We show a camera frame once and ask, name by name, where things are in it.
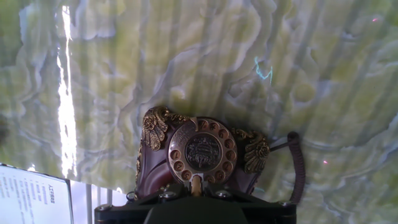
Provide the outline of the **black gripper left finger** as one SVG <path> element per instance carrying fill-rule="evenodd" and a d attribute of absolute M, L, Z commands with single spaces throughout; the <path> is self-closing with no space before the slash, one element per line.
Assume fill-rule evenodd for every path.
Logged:
<path fill-rule="evenodd" d="M 94 209 L 95 224 L 144 223 L 150 211 L 158 205 L 190 195 L 190 188 L 184 184 L 172 184 L 142 199 L 133 200 L 129 192 L 123 206 L 103 204 Z"/>

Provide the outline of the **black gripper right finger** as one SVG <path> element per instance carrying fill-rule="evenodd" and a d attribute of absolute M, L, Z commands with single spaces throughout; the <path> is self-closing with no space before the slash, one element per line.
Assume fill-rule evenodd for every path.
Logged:
<path fill-rule="evenodd" d="M 235 215 L 238 209 L 248 223 L 295 224 L 295 204 L 289 200 L 266 202 L 221 184 L 203 183 L 203 195 L 225 202 L 223 208 Z"/>

